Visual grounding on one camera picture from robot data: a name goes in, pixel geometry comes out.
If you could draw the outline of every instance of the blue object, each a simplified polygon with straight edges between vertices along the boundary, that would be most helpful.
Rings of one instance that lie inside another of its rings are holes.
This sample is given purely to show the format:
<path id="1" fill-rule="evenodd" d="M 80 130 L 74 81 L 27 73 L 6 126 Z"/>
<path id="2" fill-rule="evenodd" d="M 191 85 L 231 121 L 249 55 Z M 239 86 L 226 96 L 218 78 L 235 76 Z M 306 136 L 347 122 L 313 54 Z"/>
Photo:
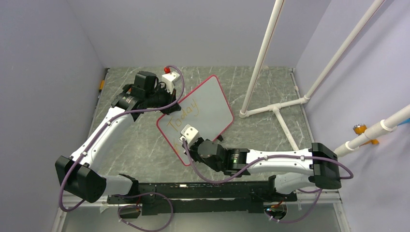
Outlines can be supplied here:
<path id="1" fill-rule="evenodd" d="M 410 118 L 408 118 L 408 119 L 406 119 L 406 120 L 400 122 L 400 123 L 398 124 L 398 126 L 400 126 L 400 125 L 402 125 L 402 124 L 409 123 L 409 122 L 410 122 Z"/>

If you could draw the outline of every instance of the white wall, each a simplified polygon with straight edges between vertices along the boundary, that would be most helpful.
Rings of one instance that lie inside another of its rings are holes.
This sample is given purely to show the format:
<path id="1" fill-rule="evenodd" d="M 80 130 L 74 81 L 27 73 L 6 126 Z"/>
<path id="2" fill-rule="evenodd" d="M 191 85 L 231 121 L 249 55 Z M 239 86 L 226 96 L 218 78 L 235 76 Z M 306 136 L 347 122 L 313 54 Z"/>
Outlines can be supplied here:
<path id="1" fill-rule="evenodd" d="M 274 0 L 68 0 L 107 67 L 255 65 Z M 287 0 L 265 65 L 294 67 L 330 0 Z"/>
<path id="2" fill-rule="evenodd" d="M 372 0 L 333 0 L 296 66 L 306 93 Z M 331 149 L 408 105 L 410 1 L 386 1 L 305 106 L 314 138 Z M 354 232 L 408 231 L 410 125 L 341 158 L 354 179 L 340 194 Z"/>
<path id="3" fill-rule="evenodd" d="M 0 2 L 1 231 L 50 231 L 54 163 L 86 139 L 104 68 L 65 0 Z"/>

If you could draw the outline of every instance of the gray marble table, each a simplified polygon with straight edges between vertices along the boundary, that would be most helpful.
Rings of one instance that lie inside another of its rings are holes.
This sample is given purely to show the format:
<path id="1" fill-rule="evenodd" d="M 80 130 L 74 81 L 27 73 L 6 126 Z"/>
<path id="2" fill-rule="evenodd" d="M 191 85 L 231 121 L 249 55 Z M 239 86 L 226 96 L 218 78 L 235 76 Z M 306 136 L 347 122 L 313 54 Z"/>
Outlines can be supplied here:
<path id="1" fill-rule="evenodd" d="M 224 133 L 222 145 L 246 147 L 257 150 L 292 150 L 285 133 L 272 112 L 265 112 L 241 119 L 239 110 L 245 98 L 253 67 L 181 67 L 185 78 L 185 93 L 190 92 L 208 76 L 218 76 L 234 113 L 234 123 Z M 105 80 L 92 129 L 107 113 L 114 97 L 125 84 L 133 83 L 138 71 L 149 71 L 160 77 L 163 67 L 110 68 Z M 297 99 L 291 76 L 285 67 L 266 67 L 255 87 L 249 109 L 277 102 Z M 310 146 L 308 129 L 299 105 L 281 109 L 281 113 L 299 148 Z M 160 113 L 145 113 L 127 129 L 113 145 L 102 163 L 100 174 L 124 173 L 140 182 L 196 182 L 202 181 L 191 167 L 182 165 L 176 154 L 156 127 Z M 198 169 L 208 178 L 223 179 L 204 164 Z M 243 176 L 237 181 L 266 180 L 271 173 Z"/>

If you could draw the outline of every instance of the red-bordered whiteboard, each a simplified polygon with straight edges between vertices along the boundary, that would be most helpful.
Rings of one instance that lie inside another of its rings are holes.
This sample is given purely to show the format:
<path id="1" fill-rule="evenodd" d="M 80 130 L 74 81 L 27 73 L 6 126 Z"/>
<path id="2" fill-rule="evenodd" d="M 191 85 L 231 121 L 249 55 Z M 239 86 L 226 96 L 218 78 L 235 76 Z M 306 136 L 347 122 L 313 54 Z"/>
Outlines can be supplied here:
<path id="1" fill-rule="evenodd" d="M 204 139 L 216 140 L 233 123 L 234 115 L 215 75 L 181 99 L 179 105 L 181 111 L 158 118 L 157 128 L 181 162 L 189 166 L 188 157 L 178 140 L 181 130 L 190 124 Z"/>

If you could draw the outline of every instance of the whiteboard red border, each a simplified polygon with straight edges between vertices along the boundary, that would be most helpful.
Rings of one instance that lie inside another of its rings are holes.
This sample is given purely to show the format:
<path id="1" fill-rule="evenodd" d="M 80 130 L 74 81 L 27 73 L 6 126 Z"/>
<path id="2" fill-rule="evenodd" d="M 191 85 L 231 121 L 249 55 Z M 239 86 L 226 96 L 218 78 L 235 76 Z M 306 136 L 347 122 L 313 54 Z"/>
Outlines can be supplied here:
<path id="1" fill-rule="evenodd" d="M 232 114 L 232 122 L 230 122 L 229 125 L 228 125 L 227 127 L 225 127 L 225 129 L 223 129 L 223 130 L 220 132 L 220 134 L 222 134 L 222 133 L 224 133 L 224 131 L 226 131 L 226 129 L 227 129 L 228 127 L 230 127 L 230 126 L 232 125 L 232 123 L 234 122 L 234 114 L 232 113 L 231 106 L 229 105 L 228 100 L 226 99 L 226 95 L 225 95 L 225 93 L 223 92 L 222 86 L 220 85 L 219 79 L 218 79 L 218 77 L 217 77 L 216 75 L 210 75 L 206 80 L 204 80 L 202 83 L 200 83 L 195 89 L 193 89 L 193 90 L 192 90 L 191 92 L 189 92 L 185 97 L 183 97 L 181 100 L 179 100 L 178 103 L 181 103 L 184 99 L 186 99 L 189 95 L 191 95 L 191 93 L 193 93 L 195 90 L 197 90 L 199 87 L 201 87 L 201 85 L 203 85 L 207 80 L 211 79 L 212 77 L 216 77 L 217 82 L 218 82 L 218 84 L 219 84 L 219 87 L 220 87 L 220 89 L 221 89 L 221 91 L 222 91 L 223 97 L 225 98 L 226 104 L 227 104 L 228 107 L 229 107 L 229 111 L 231 111 L 231 114 Z M 159 117 L 159 118 L 157 119 L 157 128 L 160 130 L 161 134 L 163 135 L 163 137 L 165 138 L 165 140 L 167 141 L 167 143 L 169 144 L 169 146 L 173 149 L 173 151 L 175 152 L 175 154 L 178 156 L 178 158 L 179 158 L 179 160 L 181 161 L 181 163 L 182 163 L 184 166 L 187 166 L 187 167 L 188 167 L 188 166 L 190 166 L 190 164 L 188 164 L 188 165 L 184 164 L 184 161 L 182 161 L 182 159 L 181 159 L 181 157 L 179 156 L 178 152 L 175 150 L 175 148 L 174 148 L 174 147 L 172 146 L 172 144 L 169 142 L 168 138 L 165 136 L 164 132 L 161 130 L 161 128 L 160 128 L 159 125 L 158 125 L 158 122 L 159 122 L 159 121 L 161 120 L 161 118 L 163 118 L 164 116 L 165 116 L 165 115 L 161 115 L 161 117 Z"/>

